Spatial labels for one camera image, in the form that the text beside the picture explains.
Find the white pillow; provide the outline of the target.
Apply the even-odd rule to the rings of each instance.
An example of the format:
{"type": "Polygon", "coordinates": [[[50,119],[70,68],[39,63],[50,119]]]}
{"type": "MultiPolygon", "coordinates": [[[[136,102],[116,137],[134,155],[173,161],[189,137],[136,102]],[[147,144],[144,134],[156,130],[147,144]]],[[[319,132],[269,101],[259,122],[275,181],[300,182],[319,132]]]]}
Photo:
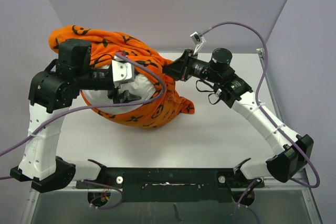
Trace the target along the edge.
{"type": "MultiPolygon", "coordinates": [[[[129,90],[130,93],[141,96],[141,100],[145,101],[150,99],[152,95],[155,93],[155,87],[153,83],[143,74],[139,73],[135,69],[135,80],[130,83],[125,83],[119,85],[121,91],[129,90]]],[[[87,100],[89,104],[96,105],[96,104],[103,104],[103,105],[112,105],[116,104],[113,103],[112,100],[108,99],[107,97],[108,91],[105,90],[83,90],[82,97],[83,99],[87,100]]]]}

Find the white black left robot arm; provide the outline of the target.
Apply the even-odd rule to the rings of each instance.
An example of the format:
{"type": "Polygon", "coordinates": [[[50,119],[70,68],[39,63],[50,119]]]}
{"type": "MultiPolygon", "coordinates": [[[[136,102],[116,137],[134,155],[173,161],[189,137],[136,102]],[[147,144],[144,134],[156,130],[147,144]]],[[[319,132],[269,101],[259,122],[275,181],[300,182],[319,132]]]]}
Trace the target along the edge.
{"type": "Polygon", "coordinates": [[[129,91],[119,91],[121,84],[135,80],[132,64],[117,58],[106,69],[90,67],[92,44],[81,39],[67,39],[58,46],[58,58],[37,73],[30,84],[30,123],[24,156],[10,175],[30,181],[32,189],[47,193],[67,187],[72,181],[88,180],[96,188],[105,185],[105,166],[93,161],[65,161],[56,155],[65,113],[81,90],[107,91],[117,103],[139,101],[129,91]]]}

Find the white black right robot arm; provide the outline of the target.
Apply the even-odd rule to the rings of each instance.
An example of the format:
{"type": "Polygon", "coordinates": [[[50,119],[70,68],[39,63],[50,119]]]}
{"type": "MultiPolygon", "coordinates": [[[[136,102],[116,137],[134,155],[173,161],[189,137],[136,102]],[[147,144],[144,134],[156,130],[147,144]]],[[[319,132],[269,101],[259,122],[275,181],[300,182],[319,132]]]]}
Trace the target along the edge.
{"type": "Polygon", "coordinates": [[[229,108],[244,117],[271,147],[274,156],[265,161],[248,159],[240,163],[234,173],[234,182],[247,186],[255,178],[272,176],[285,183],[307,165],[314,145],[308,135],[300,136],[286,126],[256,98],[251,86],[230,66],[232,53],[225,48],[212,52],[209,62],[199,60],[187,49],[163,72],[174,80],[187,81],[196,77],[209,83],[213,93],[229,108]]]}

